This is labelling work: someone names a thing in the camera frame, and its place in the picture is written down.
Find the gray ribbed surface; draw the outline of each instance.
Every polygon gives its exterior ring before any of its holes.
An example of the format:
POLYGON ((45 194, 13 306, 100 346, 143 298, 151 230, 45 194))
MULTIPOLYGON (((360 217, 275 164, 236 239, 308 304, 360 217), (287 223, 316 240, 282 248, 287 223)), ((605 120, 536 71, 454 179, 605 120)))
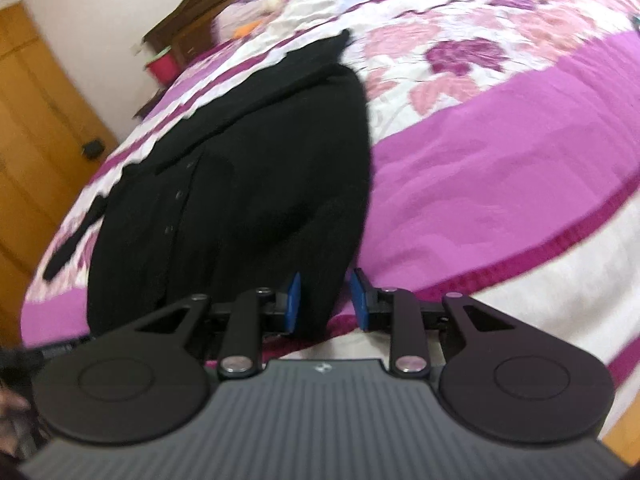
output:
POLYGON ((378 361, 272 361, 227 382, 195 420, 139 446, 57 440, 21 466, 33 480, 609 480, 625 466, 583 441, 524 451, 453 422, 424 383, 378 361))

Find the metal screw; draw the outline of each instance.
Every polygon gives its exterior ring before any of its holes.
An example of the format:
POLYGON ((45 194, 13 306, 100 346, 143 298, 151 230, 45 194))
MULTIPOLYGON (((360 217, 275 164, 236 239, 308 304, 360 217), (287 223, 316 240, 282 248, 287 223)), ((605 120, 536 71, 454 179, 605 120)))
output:
POLYGON ((254 365, 254 362, 243 355, 230 355, 229 357, 222 359, 220 365, 225 372, 230 374, 241 374, 242 372, 249 370, 254 365))
POLYGON ((427 367, 427 361, 417 355, 403 355, 396 359, 396 368, 404 373, 421 372, 427 367))

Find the pink container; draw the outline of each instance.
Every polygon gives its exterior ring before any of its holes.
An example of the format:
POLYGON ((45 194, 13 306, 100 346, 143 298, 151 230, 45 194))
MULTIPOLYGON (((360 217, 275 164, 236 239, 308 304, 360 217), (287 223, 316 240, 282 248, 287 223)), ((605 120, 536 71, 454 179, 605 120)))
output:
POLYGON ((171 53, 170 46, 149 61, 145 68, 162 86, 169 86, 180 75, 180 67, 171 53))

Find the door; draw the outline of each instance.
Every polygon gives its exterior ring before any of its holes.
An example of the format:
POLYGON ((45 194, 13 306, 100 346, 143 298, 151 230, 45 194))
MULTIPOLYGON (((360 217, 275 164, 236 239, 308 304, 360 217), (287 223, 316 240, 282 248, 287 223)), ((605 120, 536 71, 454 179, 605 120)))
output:
POLYGON ((0 345, 18 344, 20 307, 58 225, 116 146, 21 5, 0 10, 0 345), (82 145, 101 139, 97 160, 82 145))

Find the bed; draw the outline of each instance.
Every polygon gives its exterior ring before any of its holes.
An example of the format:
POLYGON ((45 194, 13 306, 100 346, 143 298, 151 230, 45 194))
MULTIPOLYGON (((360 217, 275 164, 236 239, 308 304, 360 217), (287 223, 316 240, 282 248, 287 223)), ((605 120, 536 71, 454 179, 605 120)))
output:
MULTIPOLYGON (((98 192, 198 107, 344 28, 369 102, 374 184, 356 258, 378 286, 425 300, 471 294, 607 364, 606 434, 640 390, 640 0, 285 0, 213 45, 233 0, 184 0, 145 39, 185 67, 84 188, 22 310, 27 345, 84 335, 100 228, 50 282, 42 271, 98 192)), ((387 358, 345 297, 319 344, 273 339, 266 358, 387 358)))

